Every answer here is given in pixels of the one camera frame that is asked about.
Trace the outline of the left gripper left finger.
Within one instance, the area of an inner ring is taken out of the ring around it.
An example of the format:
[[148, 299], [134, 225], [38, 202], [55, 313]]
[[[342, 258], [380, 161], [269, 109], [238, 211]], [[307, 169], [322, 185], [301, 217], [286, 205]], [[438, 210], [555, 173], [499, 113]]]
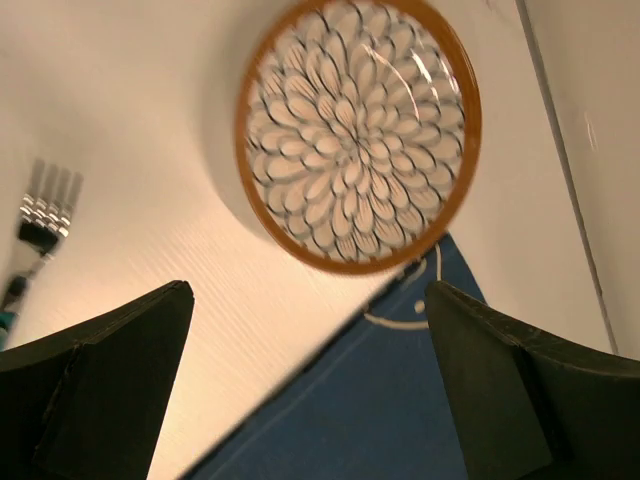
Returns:
[[3, 351], [2, 478], [146, 478], [193, 309], [174, 280]]

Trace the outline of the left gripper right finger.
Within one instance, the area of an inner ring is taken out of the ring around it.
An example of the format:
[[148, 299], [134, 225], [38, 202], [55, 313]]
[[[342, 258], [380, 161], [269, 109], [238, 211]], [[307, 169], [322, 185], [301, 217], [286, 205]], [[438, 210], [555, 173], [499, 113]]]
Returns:
[[471, 479], [636, 479], [639, 363], [426, 289], [434, 350]]

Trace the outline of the blue fish placemat cloth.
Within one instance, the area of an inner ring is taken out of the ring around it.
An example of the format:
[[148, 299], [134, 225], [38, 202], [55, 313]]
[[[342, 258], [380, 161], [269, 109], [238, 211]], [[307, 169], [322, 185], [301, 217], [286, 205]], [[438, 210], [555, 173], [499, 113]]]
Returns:
[[463, 479], [426, 316], [437, 280], [481, 291], [444, 236], [188, 472], [190, 479]]

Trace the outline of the green handled metal fork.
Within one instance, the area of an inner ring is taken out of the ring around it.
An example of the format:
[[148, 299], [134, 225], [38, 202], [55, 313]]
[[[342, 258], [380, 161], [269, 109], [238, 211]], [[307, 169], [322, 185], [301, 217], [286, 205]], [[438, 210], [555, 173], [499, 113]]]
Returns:
[[30, 284], [69, 236], [83, 176], [40, 159], [19, 205], [10, 256], [1, 275], [1, 340], [23, 309]]

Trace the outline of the brown rimmed floral plate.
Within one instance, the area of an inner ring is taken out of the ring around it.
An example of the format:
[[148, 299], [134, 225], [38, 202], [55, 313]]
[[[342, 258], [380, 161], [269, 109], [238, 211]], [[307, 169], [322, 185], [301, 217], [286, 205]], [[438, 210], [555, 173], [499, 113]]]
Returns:
[[302, 1], [264, 34], [236, 103], [248, 201], [290, 255], [382, 272], [446, 233], [477, 167], [479, 87], [424, 1]]

